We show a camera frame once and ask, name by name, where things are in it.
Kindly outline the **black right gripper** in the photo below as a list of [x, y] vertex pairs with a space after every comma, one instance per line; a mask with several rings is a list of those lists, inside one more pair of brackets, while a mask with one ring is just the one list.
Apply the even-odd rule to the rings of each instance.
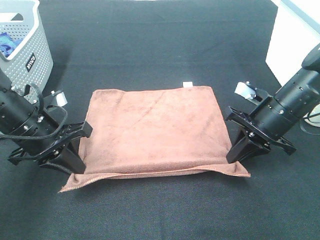
[[229, 106], [225, 120], [240, 127], [239, 134], [226, 155], [229, 164], [266, 155], [271, 151], [271, 145], [281, 148], [288, 155], [297, 150], [284, 138], [284, 134], [293, 127], [297, 119], [288, 114], [273, 97], [265, 98], [250, 114]]

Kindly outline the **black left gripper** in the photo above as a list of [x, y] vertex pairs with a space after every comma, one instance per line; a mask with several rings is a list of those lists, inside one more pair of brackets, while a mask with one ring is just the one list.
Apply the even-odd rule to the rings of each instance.
[[18, 145], [8, 161], [18, 165], [33, 161], [41, 168], [66, 174], [83, 174], [86, 165], [80, 158], [74, 141], [89, 138], [93, 128], [87, 122], [65, 124], [67, 111], [60, 107], [64, 117], [57, 123], [48, 112], [38, 114], [35, 107], [7, 108], [7, 138]]

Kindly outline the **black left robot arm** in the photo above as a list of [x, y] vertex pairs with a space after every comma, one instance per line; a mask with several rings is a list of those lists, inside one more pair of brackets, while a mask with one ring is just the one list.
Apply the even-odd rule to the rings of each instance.
[[73, 142], [90, 137], [93, 128], [86, 121], [67, 124], [68, 112], [48, 103], [53, 98], [43, 97], [33, 83], [19, 94], [13, 90], [11, 80], [0, 74], [0, 136], [18, 145], [8, 161], [14, 165], [33, 161], [42, 168], [83, 174], [86, 165]]

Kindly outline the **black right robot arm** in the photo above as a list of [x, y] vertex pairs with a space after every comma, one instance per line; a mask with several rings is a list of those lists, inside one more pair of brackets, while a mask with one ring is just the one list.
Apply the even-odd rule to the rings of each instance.
[[284, 135], [298, 121], [310, 118], [311, 111], [320, 103], [320, 46], [308, 53], [300, 70], [275, 95], [249, 82], [239, 82], [234, 92], [255, 108], [245, 113], [228, 107], [225, 120], [236, 123], [240, 129], [226, 155], [227, 162], [266, 155], [271, 145], [293, 154], [296, 148]]

